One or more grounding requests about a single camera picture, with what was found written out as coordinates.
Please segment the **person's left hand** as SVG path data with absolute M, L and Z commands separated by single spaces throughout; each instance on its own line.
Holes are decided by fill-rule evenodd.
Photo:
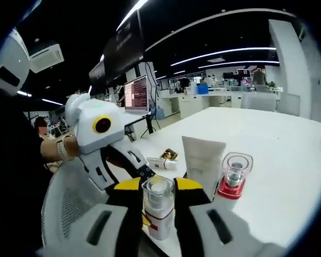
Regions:
M 75 158 L 79 156 L 80 150 L 76 137 L 70 135 L 64 137 L 64 147 L 69 157 Z

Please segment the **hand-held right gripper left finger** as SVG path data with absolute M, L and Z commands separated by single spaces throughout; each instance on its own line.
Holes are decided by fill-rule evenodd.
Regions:
M 70 226 L 69 238 L 47 244 L 37 256 L 137 256 L 142 233 L 141 178 L 115 185 L 99 203 Z

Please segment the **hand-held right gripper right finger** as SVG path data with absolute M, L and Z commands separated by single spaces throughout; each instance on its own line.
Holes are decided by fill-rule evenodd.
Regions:
M 182 256 L 284 256 L 286 252 L 257 240 L 245 220 L 211 202 L 194 180 L 174 179 L 174 208 Z

